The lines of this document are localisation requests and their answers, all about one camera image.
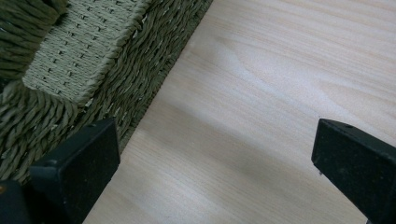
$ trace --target floor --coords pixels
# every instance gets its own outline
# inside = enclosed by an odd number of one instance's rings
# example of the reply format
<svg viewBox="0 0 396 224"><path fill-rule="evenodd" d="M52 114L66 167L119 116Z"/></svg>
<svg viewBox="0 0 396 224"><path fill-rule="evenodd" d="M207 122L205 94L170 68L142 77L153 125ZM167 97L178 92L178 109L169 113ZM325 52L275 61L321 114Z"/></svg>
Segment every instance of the floor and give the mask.
<svg viewBox="0 0 396 224"><path fill-rule="evenodd" d="M319 118L396 146L396 1L214 0L86 224L363 224Z"/></svg>

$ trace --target wooden floor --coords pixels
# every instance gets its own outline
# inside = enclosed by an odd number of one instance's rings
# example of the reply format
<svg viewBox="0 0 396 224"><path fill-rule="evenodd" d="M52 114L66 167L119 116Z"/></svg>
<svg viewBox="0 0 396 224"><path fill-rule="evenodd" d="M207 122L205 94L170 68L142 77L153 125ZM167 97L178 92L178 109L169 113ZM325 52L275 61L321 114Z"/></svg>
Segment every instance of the wooden floor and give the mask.
<svg viewBox="0 0 396 224"><path fill-rule="evenodd" d="M215 0L85 223L364 224L319 118L396 146L396 1Z"/></svg>

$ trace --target wicker basket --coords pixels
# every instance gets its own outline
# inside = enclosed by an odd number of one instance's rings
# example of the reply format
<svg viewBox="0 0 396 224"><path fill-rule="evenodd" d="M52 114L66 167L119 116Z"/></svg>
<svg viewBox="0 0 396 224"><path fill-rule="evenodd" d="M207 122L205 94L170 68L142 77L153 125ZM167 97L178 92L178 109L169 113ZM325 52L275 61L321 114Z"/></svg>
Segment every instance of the wicker basket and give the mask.
<svg viewBox="0 0 396 224"><path fill-rule="evenodd" d="M124 148L211 2L0 0L0 178L99 119Z"/></svg>

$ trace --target woven texture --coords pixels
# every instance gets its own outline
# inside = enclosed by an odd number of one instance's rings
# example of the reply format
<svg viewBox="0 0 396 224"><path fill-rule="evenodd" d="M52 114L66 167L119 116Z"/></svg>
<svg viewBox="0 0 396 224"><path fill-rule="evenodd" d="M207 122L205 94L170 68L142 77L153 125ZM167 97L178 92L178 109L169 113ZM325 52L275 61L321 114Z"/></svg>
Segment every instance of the woven texture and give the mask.
<svg viewBox="0 0 396 224"><path fill-rule="evenodd" d="M210 3L0 0L0 178L99 119L124 148Z"/></svg>

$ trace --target woven rope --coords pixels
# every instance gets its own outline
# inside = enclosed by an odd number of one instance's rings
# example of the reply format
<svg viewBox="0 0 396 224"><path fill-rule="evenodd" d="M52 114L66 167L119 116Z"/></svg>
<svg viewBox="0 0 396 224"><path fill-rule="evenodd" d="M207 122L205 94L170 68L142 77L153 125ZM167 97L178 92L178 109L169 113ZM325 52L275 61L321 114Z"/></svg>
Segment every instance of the woven rope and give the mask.
<svg viewBox="0 0 396 224"><path fill-rule="evenodd" d="M65 1L48 4L0 0L0 78L24 76L44 36L65 10Z"/></svg>
<svg viewBox="0 0 396 224"><path fill-rule="evenodd" d="M70 0L23 83L0 93L0 178L25 181L33 161L99 119L117 118L124 148L210 3Z"/></svg>

